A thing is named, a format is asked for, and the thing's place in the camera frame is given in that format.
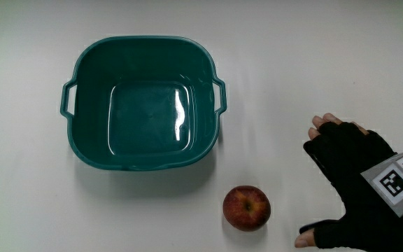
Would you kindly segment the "person's right hand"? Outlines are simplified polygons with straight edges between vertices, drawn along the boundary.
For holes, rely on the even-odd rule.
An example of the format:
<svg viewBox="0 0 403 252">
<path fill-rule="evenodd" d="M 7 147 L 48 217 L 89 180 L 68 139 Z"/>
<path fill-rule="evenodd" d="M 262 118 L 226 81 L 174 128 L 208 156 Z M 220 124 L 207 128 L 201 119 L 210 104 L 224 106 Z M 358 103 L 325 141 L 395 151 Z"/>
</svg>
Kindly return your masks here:
<svg viewBox="0 0 403 252">
<path fill-rule="evenodd" d="M 362 172 L 395 153 L 376 132 L 331 113 L 314 116 L 303 148 L 338 192 L 345 211 L 299 230 L 295 247 L 348 247 L 403 252 L 403 217 L 398 217 L 362 177 Z"/>
</svg>

